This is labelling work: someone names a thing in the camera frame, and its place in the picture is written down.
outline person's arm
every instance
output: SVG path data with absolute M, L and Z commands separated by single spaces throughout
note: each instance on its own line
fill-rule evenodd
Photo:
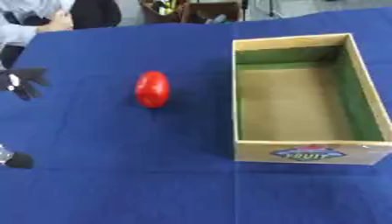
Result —
M 0 45 L 26 46 L 37 34 L 36 26 L 10 24 L 0 15 Z
M 0 15 L 0 46 L 26 46 L 38 32 L 68 31 L 73 28 L 71 15 L 63 10 L 58 10 L 49 24 L 41 26 L 10 24 Z

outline printed logo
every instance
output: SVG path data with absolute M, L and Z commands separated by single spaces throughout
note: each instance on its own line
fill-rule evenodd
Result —
M 324 158 L 340 158 L 346 154 L 329 147 L 320 145 L 299 146 L 288 150 L 276 150 L 272 155 L 297 161 L 316 161 Z

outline table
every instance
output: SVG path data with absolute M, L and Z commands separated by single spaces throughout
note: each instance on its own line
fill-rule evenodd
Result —
M 0 142 L 36 159 L 33 170 L 0 169 L 2 223 L 390 223 L 392 157 L 232 161 L 232 39 L 335 32 L 354 34 L 391 113 L 389 8 L 39 35 L 16 67 L 47 67 L 52 86 L 28 103 L 0 95 Z M 153 69 L 173 92 L 147 110 L 132 89 Z

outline red tomato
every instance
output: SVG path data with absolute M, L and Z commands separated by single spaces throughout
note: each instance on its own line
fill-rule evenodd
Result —
M 136 98 L 147 108 L 160 108 L 169 98 L 169 81 L 158 71 L 142 74 L 136 83 Z

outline open box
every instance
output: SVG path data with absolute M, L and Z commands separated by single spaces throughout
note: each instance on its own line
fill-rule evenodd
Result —
M 351 34 L 233 42 L 235 160 L 372 165 L 389 116 Z

